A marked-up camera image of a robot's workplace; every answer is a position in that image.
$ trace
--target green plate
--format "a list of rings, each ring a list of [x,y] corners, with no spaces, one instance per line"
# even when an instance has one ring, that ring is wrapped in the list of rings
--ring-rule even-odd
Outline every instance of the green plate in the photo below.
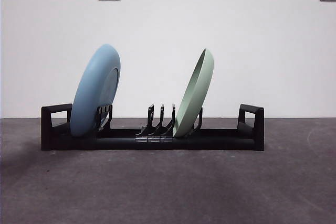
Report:
[[[208,49],[204,49],[177,112],[173,137],[184,136],[193,127],[208,92],[213,71],[214,58]]]

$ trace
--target plate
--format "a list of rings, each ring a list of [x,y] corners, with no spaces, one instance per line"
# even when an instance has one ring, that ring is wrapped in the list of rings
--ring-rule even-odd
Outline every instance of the plate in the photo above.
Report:
[[[192,129],[208,92],[213,71],[214,58],[208,49],[204,49],[177,112],[173,137],[182,137]]]
[[[92,56],[79,82],[72,105],[72,136],[83,136],[96,127],[97,107],[113,103],[120,75],[120,58],[110,45],[102,45]],[[107,113],[102,116],[101,124]]]

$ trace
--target white wall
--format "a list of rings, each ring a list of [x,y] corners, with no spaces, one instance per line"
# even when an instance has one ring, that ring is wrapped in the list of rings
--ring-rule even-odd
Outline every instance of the white wall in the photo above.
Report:
[[[336,116],[336,2],[2,0],[1,29],[3,118],[72,102],[104,43],[122,63],[116,117],[145,117],[151,103],[169,115],[205,47],[215,58],[205,116],[236,117],[240,103],[267,117]]]

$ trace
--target dish rack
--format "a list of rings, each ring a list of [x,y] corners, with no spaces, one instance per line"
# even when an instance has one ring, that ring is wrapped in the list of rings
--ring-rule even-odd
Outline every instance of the dish rack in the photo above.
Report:
[[[202,129],[201,108],[197,126],[182,137],[173,137],[175,105],[167,125],[163,125],[164,105],[160,108],[160,121],[153,126],[154,105],[149,106],[147,125],[138,129],[111,127],[113,106],[97,108],[95,127],[85,136],[73,137],[70,133],[72,104],[44,106],[41,109],[42,150],[264,150],[264,108],[241,104],[236,129]],[[67,111],[67,122],[53,126],[51,115]],[[255,115],[254,125],[246,123],[245,113]],[[103,115],[107,121],[101,126]]]

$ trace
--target floor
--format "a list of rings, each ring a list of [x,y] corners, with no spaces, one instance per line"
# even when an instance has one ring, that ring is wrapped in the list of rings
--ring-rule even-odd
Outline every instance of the floor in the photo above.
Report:
[[[1,224],[336,223],[336,119],[265,119],[264,152],[40,151],[39,124],[1,120]]]

